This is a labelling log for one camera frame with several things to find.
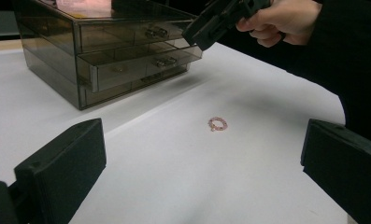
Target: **drawer handle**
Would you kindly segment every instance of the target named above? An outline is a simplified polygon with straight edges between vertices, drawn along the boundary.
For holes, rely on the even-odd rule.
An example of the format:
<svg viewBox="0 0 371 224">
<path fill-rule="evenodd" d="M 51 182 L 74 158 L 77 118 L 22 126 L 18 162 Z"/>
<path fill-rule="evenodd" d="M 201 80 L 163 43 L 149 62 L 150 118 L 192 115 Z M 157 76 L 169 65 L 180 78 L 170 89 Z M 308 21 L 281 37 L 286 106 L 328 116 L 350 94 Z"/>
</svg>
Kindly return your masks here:
<svg viewBox="0 0 371 224">
<path fill-rule="evenodd" d="M 159 37 L 165 38 L 168 36 L 168 32 L 165 29 L 160 28 L 157 32 Z"/>
<path fill-rule="evenodd" d="M 168 59 L 158 59 L 155 63 L 156 66 L 160 68 L 166 68 L 167 66 L 176 66 L 177 65 L 177 59 L 170 57 Z"/>
<path fill-rule="evenodd" d="M 145 36 L 149 39 L 154 39 L 156 38 L 156 32 L 152 31 L 151 29 L 148 29 L 146 32 L 145 32 Z"/>
<path fill-rule="evenodd" d="M 158 28 L 157 30 L 148 29 L 145 32 L 145 36 L 149 39 L 154 39 L 157 37 L 166 38 L 168 36 L 168 32 L 163 28 Z"/>
</svg>

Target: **transparent drawer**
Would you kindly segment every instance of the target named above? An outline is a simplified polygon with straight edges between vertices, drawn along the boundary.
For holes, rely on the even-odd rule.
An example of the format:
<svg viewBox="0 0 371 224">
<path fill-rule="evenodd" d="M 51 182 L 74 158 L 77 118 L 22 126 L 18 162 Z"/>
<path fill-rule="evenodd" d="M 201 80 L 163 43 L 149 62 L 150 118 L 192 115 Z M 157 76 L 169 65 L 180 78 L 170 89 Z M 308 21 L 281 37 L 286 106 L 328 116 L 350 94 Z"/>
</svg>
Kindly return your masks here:
<svg viewBox="0 0 371 224">
<path fill-rule="evenodd" d="M 190 21 L 83 23 L 79 26 L 79 53 L 126 48 L 182 38 Z"/>
<path fill-rule="evenodd" d="M 78 56 L 78 75 L 92 92 L 104 91 L 202 57 L 197 46 L 184 39 L 110 49 Z"/>
</svg>

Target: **sleeve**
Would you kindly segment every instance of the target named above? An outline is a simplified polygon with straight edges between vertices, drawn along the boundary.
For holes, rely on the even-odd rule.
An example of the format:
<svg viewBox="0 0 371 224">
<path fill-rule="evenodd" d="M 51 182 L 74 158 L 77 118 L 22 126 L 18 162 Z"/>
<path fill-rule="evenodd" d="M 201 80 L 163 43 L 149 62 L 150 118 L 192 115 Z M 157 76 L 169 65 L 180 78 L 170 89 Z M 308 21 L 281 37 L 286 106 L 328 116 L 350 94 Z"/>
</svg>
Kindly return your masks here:
<svg viewBox="0 0 371 224">
<path fill-rule="evenodd" d="M 371 138 L 371 1 L 324 0 L 309 43 L 287 71 L 337 94 L 348 128 Z"/>
</svg>

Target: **clear plastic box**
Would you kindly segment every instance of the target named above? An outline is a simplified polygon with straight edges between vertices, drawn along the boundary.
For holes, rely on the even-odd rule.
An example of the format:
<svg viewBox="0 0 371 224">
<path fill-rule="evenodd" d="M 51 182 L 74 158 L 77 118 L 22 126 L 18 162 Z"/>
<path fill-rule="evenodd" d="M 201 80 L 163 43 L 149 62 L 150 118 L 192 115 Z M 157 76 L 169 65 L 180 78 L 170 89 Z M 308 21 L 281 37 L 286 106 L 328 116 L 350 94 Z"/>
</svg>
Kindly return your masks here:
<svg viewBox="0 0 371 224">
<path fill-rule="evenodd" d="M 28 67 L 78 109 L 186 72 L 194 16 L 147 0 L 13 0 Z"/>
</svg>

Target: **finger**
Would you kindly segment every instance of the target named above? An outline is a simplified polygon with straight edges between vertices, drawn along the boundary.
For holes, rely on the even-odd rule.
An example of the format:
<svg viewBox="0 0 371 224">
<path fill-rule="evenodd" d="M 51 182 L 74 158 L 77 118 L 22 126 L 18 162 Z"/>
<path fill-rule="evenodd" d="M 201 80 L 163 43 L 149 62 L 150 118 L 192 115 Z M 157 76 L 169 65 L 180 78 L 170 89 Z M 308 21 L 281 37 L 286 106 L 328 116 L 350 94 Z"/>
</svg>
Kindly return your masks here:
<svg viewBox="0 0 371 224">
<path fill-rule="evenodd" d="M 270 38 L 267 38 L 267 39 L 258 39 L 257 42 L 258 44 L 266 47 L 266 48 L 270 48 L 270 47 L 273 47 L 275 46 L 279 41 L 281 40 L 281 35 L 280 34 L 276 34 Z"/>
<path fill-rule="evenodd" d="M 278 33 L 278 29 L 276 26 L 269 25 L 266 29 L 263 29 L 261 31 L 254 30 L 250 32 L 250 36 L 255 37 L 257 39 L 268 39 L 272 36 L 275 36 Z"/>
<path fill-rule="evenodd" d="M 283 39 L 284 42 L 292 45 L 306 45 L 308 40 L 309 35 L 286 35 Z"/>
</svg>

